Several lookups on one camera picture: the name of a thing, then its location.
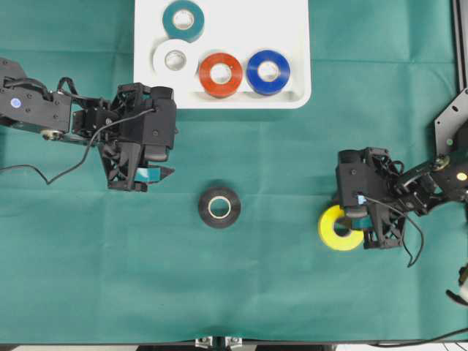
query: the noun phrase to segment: metal frame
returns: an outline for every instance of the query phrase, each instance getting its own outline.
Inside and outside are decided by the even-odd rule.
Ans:
[[[468,121],[468,1],[453,0],[458,96],[434,121],[437,156],[456,147],[456,133]]]

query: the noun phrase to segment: electrical tape roll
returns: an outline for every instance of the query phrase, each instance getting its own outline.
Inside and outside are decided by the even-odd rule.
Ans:
[[[216,83],[211,77],[211,70],[218,64],[225,65],[230,70],[230,79],[226,83]],[[215,53],[207,57],[201,63],[198,73],[205,91],[220,99],[233,95],[244,77],[244,71],[239,61],[227,53]]]
[[[228,202],[229,210],[226,214],[217,216],[211,210],[211,204],[217,199]],[[200,197],[198,213],[208,226],[216,229],[225,229],[233,225],[241,215],[241,201],[239,200],[239,196],[229,188],[210,188]]]
[[[323,243],[335,251],[351,251],[364,240],[364,232],[350,230],[346,236],[340,236],[335,231],[335,223],[344,217],[344,211],[339,205],[330,207],[319,219],[319,236]]]
[[[265,63],[272,63],[276,66],[278,72],[272,80],[263,80],[259,73],[259,69]],[[286,86],[290,80],[291,68],[282,54],[272,50],[264,50],[250,58],[246,75],[250,86],[256,93],[269,96],[278,94]]]
[[[170,86],[186,85],[197,73],[198,52],[183,40],[168,40],[156,48],[153,68],[159,82]]]
[[[183,13],[191,18],[191,23],[185,27],[177,27],[176,16]],[[180,39],[194,42],[203,33],[205,16],[198,5],[192,1],[177,0],[169,5],[162,17],[162,24],[170,39]]]

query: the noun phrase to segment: metal bracket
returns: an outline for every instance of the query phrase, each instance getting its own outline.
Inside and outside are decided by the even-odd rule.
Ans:
[[[206,336],[200,339],[195,339],[195,347],[207,350],[231,350],[236,347],[242,347],[242,338],[237,338],[235,336],[226,336],[224,338]]]
[[[204,338],[195,339],[195,347],[201,349],[211,349],[213,347],[213,337],[206,336]]]
[[[226,347],[230,349],[235,349],[236,347],[242,347],[242,338],[236,338],[232,336],[227,336],[224,338]]]
[[[468,121],[468,89],[463,90],[434,122],[437,156],[455,151],[455,135]]]

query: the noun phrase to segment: red tape roll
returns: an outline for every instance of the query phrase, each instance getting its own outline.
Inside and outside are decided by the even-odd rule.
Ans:
[[[231,70],[231,78],[225,84],[216,83],[211,77],[211,70],[217,64],[225,64]],[[235,57],[227,53],[215,53],[202,62],[199,69],[200,82],[208,94],[223,98],[233,95],[239,88],[244,73],[242,66]]]

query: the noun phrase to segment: robotic arm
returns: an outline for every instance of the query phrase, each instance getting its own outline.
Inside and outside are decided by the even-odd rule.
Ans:
[[[459,95],[435,119],[436,156],[405,172],[388,150],[366,148],[339,152],[336,181],[339,204],[348,230],[359,230],[365,249],[404,246],[408,216],[425,216],[449,202],[468,203],[468,0],[453,0],[458,56]],[[459,271],[460,295],[447,290],[455,302],[468,306],[468,265]]]
[[[72,114],[73,105],[79,110]],[[57,90],[49,91],[28,78],[18,63],[0,58],[0,125],[35,132],[46,140],[87,145],[82,162],[51,180],[27,165],[47,184],[80,167],[90,147],[98,146],[109,189],[146,192],[149,184],[174,171],[151,163],[169,158],[176,110],[171,88],[134,83],[119,86],[112,102],[82,97],[70,78],[62,78]]]

